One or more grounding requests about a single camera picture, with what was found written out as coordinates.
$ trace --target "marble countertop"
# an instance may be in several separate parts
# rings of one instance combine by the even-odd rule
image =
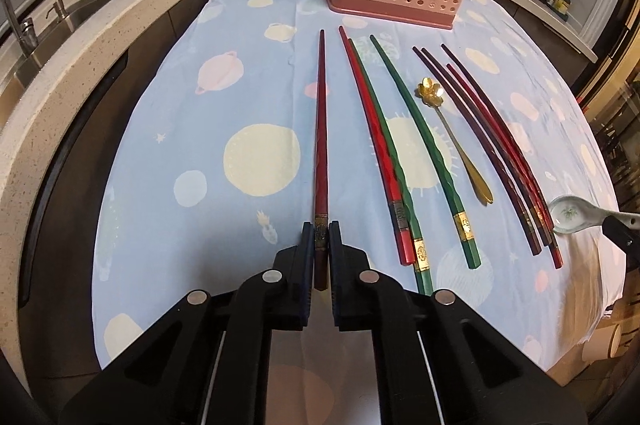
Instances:
[[[72,4],[77,0],[65,0]],[[26,228],[47,167],[95,85],[155,20],[180,0],[111,0],[60,47],[34,79],[0,133],[0,347],[26,385],[17,324],[17,287]],[[587,54],[577,34],[532,0],[513,0]],[[50,0],[33,12],[44,25]],[[0,76],[15,63],[14,38],[0,48]]]

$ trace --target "sink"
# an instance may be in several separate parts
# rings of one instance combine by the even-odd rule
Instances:
[[[0,131],[11,115],[23,92],[40,69],[60,46],[84,23],[110,0],[79,0],[66,10],[64,20],[56,19],[38,36],[40,43],[28,58],[21,56],[12,70],[0,82]]]

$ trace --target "ceramic spoon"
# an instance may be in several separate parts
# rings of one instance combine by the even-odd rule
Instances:
[[[444,94],[444,89],[438,82],[434,82],[430,78],[425,78],[421,84],[418,84],[417,94],[422,98],[422,103],[428,105],[429,107],[433,107],[440,118],[440,121],[444,125],[447,134],[451,138],[453,142],[453,146],[460,154],[460,159],[462,159],[462,164],[465,166],[466,173],[469,176],[471,184],[474,188],[476,196],[482,202],[482,204],[492,203],[494,202],[494,195],[492,195],[491,190],[489,189],[489,185],[486,184],[484,178],[476,169],[476,166],[469,159],[469,156],[466,155],[466,152],[458,143],[458,140],[453,135],[453,131],[447,123],[447,120],[444,118],[443,114],[440,111],[440,106],[444,99],[442,95]]]
[[[640,214],[605,210],[570,194],[551,201],[549,212],[556,233],[575,233],[585,228],[599,227],[607,215],[613,215],[632,230],[640,230]]]

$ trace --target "white porcelain spoon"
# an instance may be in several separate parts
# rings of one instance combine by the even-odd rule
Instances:
[[[575,233],[585,228],[599,227],[607,215],[613,215],[632,230],[640,230],[640,214],[605,210],[570,194],[551,201],[549,212],[556,233]]]

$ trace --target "tablecloth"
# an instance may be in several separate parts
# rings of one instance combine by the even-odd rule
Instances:
[[[616,209],[593,135],[569,88],[492,0],[464,0],[451,31],[334,13],[326,0],[210,0],[172,47],[127,125],[95,245],[95,348],[107,365],[191,289],[236,289],[296,245],[312,220],[318,33],[326,31],[330,219],[372,267],[415,290],[398,262],[382,180],[338,36],[343,24],[369,71],[426,238],[434,287],[449,288],[543,369],[590,335],[620,297],[623,253],[600,228],[559,237],[532,257],[475,135],[443,113],[495,202],[482,206],[435,112],[420,104],[476,235],[466,267],[444,192],[409,113],[368,37],[409,88],[428,76],[412,53],[442,62],[446,43],[475,75],[522,148],[547,201],[573,193]],[[368,333],[333,328],[330,294],[314,292],[309,328],[274,335],[268,423],[379,421]],[[279,405],[287,394],[295,405]]]

